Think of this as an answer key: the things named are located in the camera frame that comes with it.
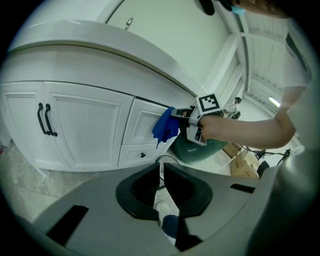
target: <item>light fixture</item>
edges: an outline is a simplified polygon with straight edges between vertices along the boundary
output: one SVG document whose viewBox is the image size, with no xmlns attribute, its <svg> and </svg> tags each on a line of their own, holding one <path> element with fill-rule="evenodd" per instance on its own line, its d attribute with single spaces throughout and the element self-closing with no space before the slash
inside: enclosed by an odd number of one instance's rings
<svg viewBox="0 0 320 256">
<path fill-rule="evenodd" d="M 278 108 L 280 107 L 280 103 L 276 101 L 274 98 L 270 97 L 269 101 L 271 101 L 274 105 L 276 105 Z"/>
</svg>

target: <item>cabinet door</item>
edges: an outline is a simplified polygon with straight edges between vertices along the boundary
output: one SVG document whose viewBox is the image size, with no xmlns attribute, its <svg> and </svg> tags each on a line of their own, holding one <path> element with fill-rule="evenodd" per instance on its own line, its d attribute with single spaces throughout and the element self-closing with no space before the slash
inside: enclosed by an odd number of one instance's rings
<svg viewBox="0 0 320 256">
<path fill-rule="evenodd" d="M 44 82 L 55 142 L 74 171 L 118 165 L 133 97 L 88 85 Z"/>
<path fill-rule="evenodd" d="M 152 129 L 166 110 L 167 107 L 137 98 L 134 99 L 122 144 L 157 143 L 158 141 L 154 138 Z"/>
<path fill-rule="evenodd" d="M 57 148 L 50 144 L 52 136 L 43 133 L 39 120 L 39 103 L 43 126 L 45 122 L 45 102 L 42 82 L 13 82 L 1 86 L 1 110 L 10 134 L 23 155 L 37 167 L 61 169 L 68 167 Z"/>
</svg>

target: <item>drawer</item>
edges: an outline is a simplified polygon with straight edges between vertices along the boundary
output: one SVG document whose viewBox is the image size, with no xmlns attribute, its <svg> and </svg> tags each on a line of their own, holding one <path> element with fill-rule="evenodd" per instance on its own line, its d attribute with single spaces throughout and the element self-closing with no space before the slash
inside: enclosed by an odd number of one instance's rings
<svg viewBox="0 0 320 256">
<path fill-rule="evenodd" d="M 167 108 L 164 106 L 137 98 L 134 99 L 122 144 L 156 144 L 158 141 L 154 138 L 152 129 L 166 110 Z"/>
<path fill-rule="evenodd" d="M 167 143 L 145 145 L 122 145 L 119 157 L 119 167 L 131 167 L 153 163 L 165 149 Z"/>
</svg>

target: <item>cardboard box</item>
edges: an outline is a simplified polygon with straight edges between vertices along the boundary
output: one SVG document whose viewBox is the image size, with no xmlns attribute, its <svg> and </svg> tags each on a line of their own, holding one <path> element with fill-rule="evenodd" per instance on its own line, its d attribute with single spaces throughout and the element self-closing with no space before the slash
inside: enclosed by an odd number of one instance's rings
<svg viewBox="0 0 320 256">
<path fill-rule="evenodd" d="M 228 143 L 222 149 L 224 152 L 226 152 L 229 155 L 229 157 L 234 158 L 235 155 L 240 152 L 242 147 L 238 144 Z"/>
<path fill-rule="evenodd" d="M 252 153 L 244 150 L 231 161 L 231 175 L 259 179 L 259 175 L 257 173 L 259 164 L 258 159 Z"/>
</svg>

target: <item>white cabinet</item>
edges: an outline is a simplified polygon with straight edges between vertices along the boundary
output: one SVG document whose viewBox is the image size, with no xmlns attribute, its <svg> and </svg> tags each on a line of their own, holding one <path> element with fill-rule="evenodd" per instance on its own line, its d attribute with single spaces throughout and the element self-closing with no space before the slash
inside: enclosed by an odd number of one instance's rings
<svg viewBox="0 0 320 256">
<path fill-rule="evenodd" d="M 158 140 L 154 138 L 152 129 L 167 109 L 145 100 L 134 99 L 122 144 L 156 144 Z"/>
<path fill-rule="evenodd" d="M 1 111 L 10 134 L 24 156 L 41 168 L 63 169 L 68 164 L 50 145 L 38 120 L 39 103 L 44 106 L 42 82 L 14 82 L 1 86 Z M 45 108 L 39 111 L 46 131 Z"/>
<path fill-rule="evenodd" d="M 91 172 L 118 166 L 133 96 L 62 82 L 16 82 L 1 89 L 1 110 L 12 138 L 36 167 Z M 39 103 L 45 132 L 50 126 L 56 136 L 43 133 Z"/>
<path fill-rule="evenodd" d="M 167 107 L 128 94 L 55 81 L 0 88 L 10 135 L 38 169 L 94 172 L 148 164 L 174 140 L 157 147 L 152 134 Z"/>
<path fill-rule="evenodd" d="M 122 145 L 118 166 L 131 167 L 154 163 L 166 146 L 167 143 L 160 143 L 158 147 L 157 144 Z"/>
<path fill-rule="evenodd" d="M 111 90 L 44 82 L 55 143 L 72 169 L 104 171 L 118 165 L 121 142 L 134 99 Z"/>
</svg>

